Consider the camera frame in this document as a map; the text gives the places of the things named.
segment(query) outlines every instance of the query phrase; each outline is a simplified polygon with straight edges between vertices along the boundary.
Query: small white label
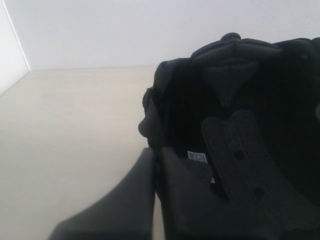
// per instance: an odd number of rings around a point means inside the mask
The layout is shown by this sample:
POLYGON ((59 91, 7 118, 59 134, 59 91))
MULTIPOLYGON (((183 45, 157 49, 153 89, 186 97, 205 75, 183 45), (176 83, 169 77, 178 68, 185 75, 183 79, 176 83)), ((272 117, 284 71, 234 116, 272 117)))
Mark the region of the small white label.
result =
POLYGON ((188 153, 188 158, 190 160, 193 160, 193 161, 198 161, 198 162, 201 162, 201 163, 208 163, 207 162, 207 157, 204 153, 201 153, 201 152, 193 152, 193 151, 187 151, 188 153))

